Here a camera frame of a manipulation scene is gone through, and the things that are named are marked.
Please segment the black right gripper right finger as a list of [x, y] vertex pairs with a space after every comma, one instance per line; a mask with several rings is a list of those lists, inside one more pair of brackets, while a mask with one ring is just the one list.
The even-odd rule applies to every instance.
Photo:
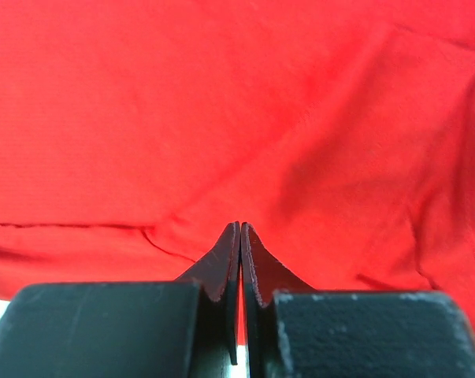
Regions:
[[475, 377], [475, 335], [438, 291], [318, 291], [240, 236], [251, 377]]

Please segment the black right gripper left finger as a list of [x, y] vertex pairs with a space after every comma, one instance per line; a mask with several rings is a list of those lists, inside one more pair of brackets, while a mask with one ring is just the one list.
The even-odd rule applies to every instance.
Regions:
[[0, 320], [0, 378], [229, 376], [239, 245], [232, 222], [173, 281], [24, 288]]

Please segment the red t-shirt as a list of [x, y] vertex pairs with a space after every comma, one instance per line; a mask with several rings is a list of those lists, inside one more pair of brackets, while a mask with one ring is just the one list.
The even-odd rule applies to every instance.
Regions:
[[237, 220], [475, 331], [475, 1], [0, 1], [0, 299], [173, 279]]

